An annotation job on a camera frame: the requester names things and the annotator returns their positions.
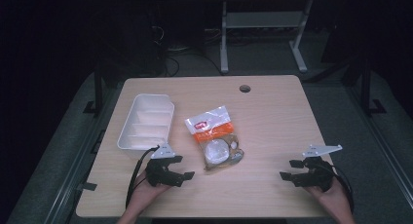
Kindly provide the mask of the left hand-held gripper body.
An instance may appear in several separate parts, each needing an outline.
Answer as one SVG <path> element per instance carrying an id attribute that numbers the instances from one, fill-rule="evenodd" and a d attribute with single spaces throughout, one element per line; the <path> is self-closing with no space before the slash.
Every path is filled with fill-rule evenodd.
<path id="1" fill-rule="evenodd" d="M 173 174 L 169 170 L 169 165 L 173 163 L 174 157 L 175 153 L 167 143 L 158 146 L 145 169 L 146 178 L 151 186 L 175 185 Z"/>

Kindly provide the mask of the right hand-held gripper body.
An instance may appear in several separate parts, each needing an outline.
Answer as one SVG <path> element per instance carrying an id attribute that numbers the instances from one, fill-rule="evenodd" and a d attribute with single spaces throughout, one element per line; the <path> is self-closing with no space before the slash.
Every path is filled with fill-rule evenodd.
<path id="1" fill-rule="evenodd" d="M 302 153 L 304 167 L 308 169 L 303 187 L 318 186 L 322 192 L 327 191 L 331 187 L 332 178 L 336 173 L 332 168 L 332 164 L 325 161 L 322 156 L 341 149 L 341 145 L 310 145 L 309 149 Z"/>

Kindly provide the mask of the white divided plastic bin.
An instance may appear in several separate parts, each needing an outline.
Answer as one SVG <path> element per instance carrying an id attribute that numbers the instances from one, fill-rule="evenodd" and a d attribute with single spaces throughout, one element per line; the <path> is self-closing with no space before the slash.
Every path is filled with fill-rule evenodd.
<path id="1" fill-rule="evenodd" d="M 118 139 L 118 147 L 146 151 L 169 140 L 174 104 L 167 94 L 141 93 L 132 103 Z"/>

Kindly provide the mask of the orange and white snack bag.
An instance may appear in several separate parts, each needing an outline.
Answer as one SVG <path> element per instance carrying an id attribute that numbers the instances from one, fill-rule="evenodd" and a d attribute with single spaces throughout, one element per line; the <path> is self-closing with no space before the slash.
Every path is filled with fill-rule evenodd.
<path id="1" fill-rule="evenodd" d="M 204 155 L 205 170 L 226 168 L 244 157 L 225 106 L 188 118 L 185 125 Z"/>

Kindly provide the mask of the person's left hand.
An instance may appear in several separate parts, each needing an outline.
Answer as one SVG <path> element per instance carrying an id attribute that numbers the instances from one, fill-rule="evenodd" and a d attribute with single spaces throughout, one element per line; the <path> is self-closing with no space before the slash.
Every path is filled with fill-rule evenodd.
<path id="1" fill-rule="evenodd" d="M 135 181 L 127 211 L 133 215 L 141 214 L 150 206 L 161 194 L 169 189 L 168 185 L 157 184 L 152 186 L 146 179 L 146 172 L 141 173 Z"/>

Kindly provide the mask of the person's right hand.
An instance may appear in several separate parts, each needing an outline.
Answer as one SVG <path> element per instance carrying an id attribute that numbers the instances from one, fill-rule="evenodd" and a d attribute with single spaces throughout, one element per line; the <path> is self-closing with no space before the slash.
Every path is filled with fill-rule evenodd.
<path id="1" fill-rule="evenodd" d="M 345 190 L 336 178 L 332 179 L 331 187 L 325 192 L 318 186 L 305 187 L 305 190 L 316 199 L 333 219 L 339 213 L 352 213 Z"/>

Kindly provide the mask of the black metal stand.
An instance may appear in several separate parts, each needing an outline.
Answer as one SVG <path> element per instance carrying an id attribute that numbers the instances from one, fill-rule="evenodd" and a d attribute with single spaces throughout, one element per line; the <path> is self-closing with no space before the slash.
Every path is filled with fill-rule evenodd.
<path id="1" fill-rule="evenodd" d="M 94 72 L 94 101 L 89 101 L 84 108 L 84 113 L 94 114 L 97 116 L 100 113 L 103 105 L 103 89 L 102 76 L 99 70 Z"/>
<path id="2" fill-rule="evenodd" d="M 364 60 L 361 73 L 360 106 L 367 116 L 372 114 L 385 114 L 386 109 L 379 99 L 370 98 L 371 66 L 369 60 Z"/>

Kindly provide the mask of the aluminium frame rail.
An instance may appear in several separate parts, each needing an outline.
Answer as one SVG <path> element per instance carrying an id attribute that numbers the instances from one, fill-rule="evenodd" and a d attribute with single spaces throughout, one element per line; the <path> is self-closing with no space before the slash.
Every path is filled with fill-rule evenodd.
<path id="1" fill-rule="evenodd" d="M 42 224 L 70 224 L 105 135 L 120 89 L 104 88 L 102 106 L 90 113 L 96 104 L 94 89 L 81 89 L 57 128 L 57 151 L 52 166 L 62 175 L 51 206 Z"/>
<path id="2" fill-rule="evenodd" d="M 398 158 L 395 156 L 391 145 L 384 135 L 380 132 L 378 126 L 373 121 L 375 111 L 365 110 L 361 105 L 361 97 L 357 94 L 354 88 L 346 88 L 346 93 L 350 97 L 353 105 L 356 107 L 357 113 L 368 128 L 368 131 L 373 136 L 378 145 L 386 165 L 388 166 L 397 186 L 399 187 L 405 200 L 413 209 L 413 181 L 407 176 L 404 168 L 401 166 Z"/>

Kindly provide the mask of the white metal table frame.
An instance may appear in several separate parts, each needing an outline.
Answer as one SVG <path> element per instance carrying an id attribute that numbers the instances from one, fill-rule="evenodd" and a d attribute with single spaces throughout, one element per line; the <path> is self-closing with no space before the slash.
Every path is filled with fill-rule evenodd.
<path id="1" fill-rule="evenodd" d="M 302 11 L 290 12 L 229 12 L 227 3 L 222 3 L 221 43 L 220 43 L 220 72 L 229 72 L 227 30 L 240 28 L 296 28 L 297 34 L 289 42 L 289 47 L 301 73 L 308 68 L 301 55 L 299 46 L 310 16 L 314 0 L 308 0 Z"/>

